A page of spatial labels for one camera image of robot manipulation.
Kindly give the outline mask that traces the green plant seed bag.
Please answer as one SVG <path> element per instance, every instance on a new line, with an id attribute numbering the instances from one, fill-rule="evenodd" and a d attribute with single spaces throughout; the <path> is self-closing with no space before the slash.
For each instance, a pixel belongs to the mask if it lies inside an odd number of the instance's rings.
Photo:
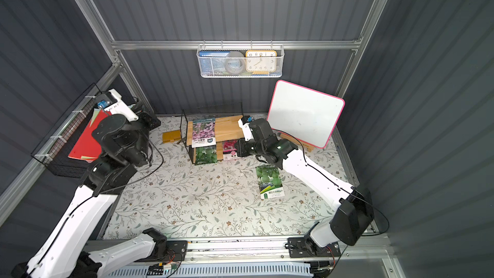
<path id="1" fill-rule="evenodd" d="M 283 181 L 278 167 L 272 165 L 258 166 L 255 171 L 262 200 L 285 196 Z"/>

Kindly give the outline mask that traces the black wire wooden shelf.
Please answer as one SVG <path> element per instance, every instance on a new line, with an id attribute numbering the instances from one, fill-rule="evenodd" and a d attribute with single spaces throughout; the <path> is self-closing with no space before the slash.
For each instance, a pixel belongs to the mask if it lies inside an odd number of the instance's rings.
<path id="1" fill-rule="evenodd" d="M 216 119 L 217 162 L 223 161 L 223 143 L 243 137 L 238 120 L 244 116 L 243 103 L 239 101 L 183 109 L 180 117 L 180 142 L 185 146 L 189 159 L 194 164 L 195 148 L 192 148 L 192 122 L 206 118 Z"/>

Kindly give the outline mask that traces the purple flower seed bag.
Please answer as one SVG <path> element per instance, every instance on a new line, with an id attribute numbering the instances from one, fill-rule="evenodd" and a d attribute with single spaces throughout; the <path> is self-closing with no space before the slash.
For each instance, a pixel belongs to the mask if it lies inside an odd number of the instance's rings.
<path id="1" fill-rule="evenodd" d="M 192 122 L 192 148 L 216 145 L 216 119 L 206 118 Z"/>

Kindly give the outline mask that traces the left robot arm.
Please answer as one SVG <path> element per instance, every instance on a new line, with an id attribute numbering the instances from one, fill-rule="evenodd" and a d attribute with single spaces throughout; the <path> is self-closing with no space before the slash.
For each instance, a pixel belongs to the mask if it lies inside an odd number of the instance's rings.
<path id="1" fill-rule="evenodd" d="M 92 132 L 102 154 L 87 168 L 45 244 L 29 261 L 16 265 L 12 277 L 104 277 L 134 261 L 158 261 L 168 254 L 166 236 L 154 228 L 109 250 L 83 250 L 103 214 L 132 184 L 137 167 L 152 162 L 149 133 L 161 122 L 141 102 L 131 111 L 137 120 L 113 113 Z"/>

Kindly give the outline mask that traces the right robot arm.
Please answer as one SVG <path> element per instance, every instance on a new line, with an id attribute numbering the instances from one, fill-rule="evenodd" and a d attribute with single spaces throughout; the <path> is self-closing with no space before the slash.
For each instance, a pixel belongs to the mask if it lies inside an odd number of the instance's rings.
<path id="1" fill-rule="evenodd" d="M 306 155 L 304 148 L 279 139 L 264 118 L 241 117 L 238 126 L 243 138 L 236 149 L 242 157 L 256 156 L 303 181 L 334 211 L 327 222 L 317 223 L 308 232 L 308 241 L 318 247 L 341 241 L 354 246 L 374 220 L 371 194 L 364 185 L 357 187 L 333 176 Z"/>

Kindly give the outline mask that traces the pink flower seed bag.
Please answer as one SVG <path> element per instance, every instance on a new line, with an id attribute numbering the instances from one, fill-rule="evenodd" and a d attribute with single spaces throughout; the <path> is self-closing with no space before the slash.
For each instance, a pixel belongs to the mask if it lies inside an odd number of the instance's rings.
<path id="1" fill-rule="evenodd" d="M 237 140 L 228 140 L 223 143 L 223 160 L 230 161 L 238 159 L 238 151 L 235 148 Z"/>

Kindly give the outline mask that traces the dark green seed bag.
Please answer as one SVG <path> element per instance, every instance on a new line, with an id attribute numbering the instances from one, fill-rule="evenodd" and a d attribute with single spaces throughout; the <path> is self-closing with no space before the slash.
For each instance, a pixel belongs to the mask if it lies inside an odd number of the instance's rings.
<path id="1" fill-rule="evenodd" d="M 217 162 L 216 145 L 197 147 L 194 149 L 194 151 L 195 165 L 205 165 Z"/>

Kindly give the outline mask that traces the wooden easel stand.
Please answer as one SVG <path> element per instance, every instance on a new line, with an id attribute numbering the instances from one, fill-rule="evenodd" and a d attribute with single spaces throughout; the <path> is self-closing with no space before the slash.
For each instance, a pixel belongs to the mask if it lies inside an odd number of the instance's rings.
<path id="1" fill-rule="evenodd" d="M 315 147 L 314 147 L 314 146 L 312 146 L 312 145 L 310 145 L 310 144 L 308 144 L 308 143 L 306 143 L 306 142 L 300 141 L 300 140 L 298 140 L 298 139 L 296 139 L 296 138 L 294 138 L 294 137 L 292 137 L 292 136 L 289 136 L 289 135 L 287 135 L 287 134 L 285 134 L 285 133 L 279 133 L 278 135 L 279 135 L 282 139 L 287 139 L 287 140 L 289 140 L 289 141 L 293 142 L 294 144 L 296 144 L 296 145 L 297 145 L 297 146 L 299 146 L 300 148 L 302 148 L 302 147 L 303 147 L 303 148 L 304 148 L 304 150 L 305 150 L 305 151 L 307 151 L 307 152 L 309 152 L 309 153 L 311 153 L 311 152 L 315 149 Z"/>

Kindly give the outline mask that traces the pink framed whiteboard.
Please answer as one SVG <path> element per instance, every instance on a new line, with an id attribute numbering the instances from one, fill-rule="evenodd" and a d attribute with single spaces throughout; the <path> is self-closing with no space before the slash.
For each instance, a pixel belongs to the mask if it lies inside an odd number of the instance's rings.
<path id="1" fill-rule="evenodd" d="M 280 80 L 275 85 L 267 121 L 272 129 L 323 149 L 345 104 L 339 97 Z"/>

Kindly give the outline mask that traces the yellow square clock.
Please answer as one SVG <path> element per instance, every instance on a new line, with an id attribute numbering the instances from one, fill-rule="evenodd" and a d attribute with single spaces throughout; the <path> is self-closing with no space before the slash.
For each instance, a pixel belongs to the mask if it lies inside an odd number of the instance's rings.
<path id="1" fill-rule="evenodd" d="M 248 50 L 245 57 L 247 72 L 269 74 L 277 70 L 277 52 L 275 50 Z"/>

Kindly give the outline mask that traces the grey tape roll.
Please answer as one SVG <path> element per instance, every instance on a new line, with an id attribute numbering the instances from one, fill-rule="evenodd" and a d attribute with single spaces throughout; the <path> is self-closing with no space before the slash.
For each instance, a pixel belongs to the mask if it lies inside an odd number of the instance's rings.
<path id="1" fill-rule="evenodd" d="M 231 51 L 225 59 L 225 71 L 229 75 L 240 75 L 245 71 L 244 55 L 240 51 Z"/>

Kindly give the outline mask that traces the blue box in basket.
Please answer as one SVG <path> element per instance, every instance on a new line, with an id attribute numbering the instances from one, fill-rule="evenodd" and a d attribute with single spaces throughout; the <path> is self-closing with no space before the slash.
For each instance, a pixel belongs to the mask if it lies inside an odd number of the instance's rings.
<path id="1" fill-rule="evenodd" d="M 212 77 L 225 72 L 225 58 L 230 51 L 198 51 L 198 63 L 202 77 Z"/>

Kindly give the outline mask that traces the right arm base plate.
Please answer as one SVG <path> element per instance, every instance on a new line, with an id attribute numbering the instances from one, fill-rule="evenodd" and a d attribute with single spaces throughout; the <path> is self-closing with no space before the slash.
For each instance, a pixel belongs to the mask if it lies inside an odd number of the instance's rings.
<path id="1" fill-rule="evenodd" d="M 325 247 L 319 247 L 310 238 L 294 237 L 288 238 L 284 247 L 293 259 L 309 257 L 328 257 L 333 259 L 341 256 L 340 246 L 337 242 L 330 243 Z"/>

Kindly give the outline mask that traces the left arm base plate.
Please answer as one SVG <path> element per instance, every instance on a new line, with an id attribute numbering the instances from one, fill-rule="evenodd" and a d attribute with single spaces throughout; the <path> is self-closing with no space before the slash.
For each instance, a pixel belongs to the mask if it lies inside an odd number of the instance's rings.
<path id="1" fill-rule="evenodd" d="M 162 241 L 155 246 L 154 256 L 158 262 L 182 262 L 185 259 L 188 241 Z"/>

